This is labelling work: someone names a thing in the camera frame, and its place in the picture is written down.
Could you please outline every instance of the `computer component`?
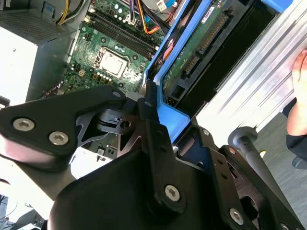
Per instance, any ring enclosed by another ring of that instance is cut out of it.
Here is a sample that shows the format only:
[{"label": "computer component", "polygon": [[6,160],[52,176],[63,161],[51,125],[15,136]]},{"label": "computer component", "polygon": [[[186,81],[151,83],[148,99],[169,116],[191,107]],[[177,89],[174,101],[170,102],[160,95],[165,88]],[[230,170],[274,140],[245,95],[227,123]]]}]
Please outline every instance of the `computer component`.
[{"label": "computer component", "polygon": [[145,71],[158,85],[160,121],[172,141],[278,14],[258,0],[203,0],[192,10],[188,5],[182,9],[192,12],[191,19],[170,29]]},{"label": "computer component", "polygon": [[38,99],[57,84],[74,30],[35,10],[0,13],[0,96],[10,105]]},{"label": "computer component", "polygon": [[80,34],[61,88],[63,93],[104,84],[115,85],[123,92],[136,92],[142,73],[149,64],[147,57],[103,34],[104,24],[81,24]]}]

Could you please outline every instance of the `bolt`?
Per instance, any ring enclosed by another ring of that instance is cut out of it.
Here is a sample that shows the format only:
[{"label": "bolt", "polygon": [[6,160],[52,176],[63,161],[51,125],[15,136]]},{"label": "bolt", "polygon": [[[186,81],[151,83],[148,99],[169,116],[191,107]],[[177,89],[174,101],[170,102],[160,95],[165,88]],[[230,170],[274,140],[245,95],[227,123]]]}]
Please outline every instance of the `bolt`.
[{"label": "bolt", "polygon": [[232,147],[229,147],[228,150],[229,150],[232,154],[235,154],[235,153],[236,153],[236,150],[233,149]]},{"label": "bolt", "polygon": [[290,230],[284,223],[280,224],[283,230]]},{"label": "bolt", "polygon": [[119,92],[113,91],[112,93],[113,93],[114,96],[120,97],[120,93]]},{"label": "bolt", "polygon": [[229,214],[230,214],[231,218],[235,221],[235,223],[237,223],[238,225],[243,225],[243,223],[244,223],[243,217],[242,217],[241,213],[239,213],[238,210],[236,210],[235,208],[231,208],[229,210]]},{"label": "bolt", "polygon": [[165,194],[170,200],[174,202],[177,202],[180,199],[180,193],[178,189],[170,184],[165,187]]},{"label": "bolt", "polygon": [[202,131],[203,131],[203,133],[204,133],[205,135],[207,135],[207,136],[210,135],[210,133],[209,133],[209,131],[208,131],[207,129],[203,129]]},{"label": "bolt", "polygon": [[145,101],[145,104],[148,105],[149,107],[152,106],[152,104],[150,102]]},{"label": "bolt", "polygon": [[65,133],[55,131],[49,135],[49,140],[54,145],[66,145],[69,138]]},{"label": "bolt", "polygon": [[35,124],[33,121],[27,118],[18,118],[14,120],[13,126],[19,131],[27,132],[32,130],[35,127]]}]

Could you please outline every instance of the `gray floor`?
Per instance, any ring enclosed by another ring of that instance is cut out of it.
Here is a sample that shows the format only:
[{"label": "gray floor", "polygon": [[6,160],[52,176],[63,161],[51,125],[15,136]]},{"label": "gray floor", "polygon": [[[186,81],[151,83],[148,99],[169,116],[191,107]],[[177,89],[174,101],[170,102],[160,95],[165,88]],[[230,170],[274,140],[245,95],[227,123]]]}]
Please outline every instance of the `gray floor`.
[{"label": "gray floor", "polygon": [[266,165],[307,229],[307,170],[295,169],[291,165],[295,155],[285,144],[286,121],[283,114],[278,114],[259,132],[255,146],[259,151],[267,151],[263,157]]}]

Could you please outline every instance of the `black plastic part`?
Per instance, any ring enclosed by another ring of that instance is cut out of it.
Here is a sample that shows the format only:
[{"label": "black plastic part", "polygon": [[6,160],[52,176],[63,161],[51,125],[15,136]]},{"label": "black plastic part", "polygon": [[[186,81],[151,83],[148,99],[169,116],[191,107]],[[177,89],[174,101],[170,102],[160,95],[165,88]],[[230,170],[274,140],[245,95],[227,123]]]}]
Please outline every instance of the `black plastic part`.
[{"label": "black plastic part", "polygon": [[0,109],[2,108],[1,105],[3,105],[3,107],[9,106],[10,105],[10,100],[5,98],[5,97],[0,96]]},{"label": "black plastic part", "polygon": [[[126,97],[119,89],[107,85],[1,109],[0,134],[7,147],[0,154],[39,169],[64,169],[76,148],[85,143],[81,139],[94,115],[106,109],[121,108],[125,102]],[[28,132],[18,131],[12,125],[17,118],[28,118],[35,127]],[[68,143],[52,144],[49,135],[54,131],[65,133]]]},{"label": "black plastic part", "polygon": [[255,1],[230,33],[228,28],[236,22],[233,18],[203,61],[191,72],[190,79],[194,79],[193,84],[185,87],[180,81],[179,84],[187,91],[175,107],[193,117],[214,97],[219,84],[226,79],[232,68],[275,16],[276,12],[261,1]]}]

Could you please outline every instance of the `orange wire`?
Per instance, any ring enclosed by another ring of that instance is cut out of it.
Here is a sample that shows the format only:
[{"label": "orange wire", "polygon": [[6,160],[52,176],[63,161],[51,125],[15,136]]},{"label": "orange wire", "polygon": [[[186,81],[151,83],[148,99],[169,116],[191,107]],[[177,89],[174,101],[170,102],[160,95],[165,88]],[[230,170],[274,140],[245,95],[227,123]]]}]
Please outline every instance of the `orange wire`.
[{"label": "orange wire", "polygon": [[152,35],[154,32],[159,30],[160,27],[159,26],[155,26],[150,31],[148,31],[147,27],[146,27],[146,24],[145,24],[145,20],[144,20],[143,9],[141,7],[141,0],[138,0],[138,8],[139,8],[139,13],[140,13],[140,16],[141,16],[141,20],[142,20],[142,24],[143,24],[143,28],[144,28],[145,33],[148,34],[148,35]]}]

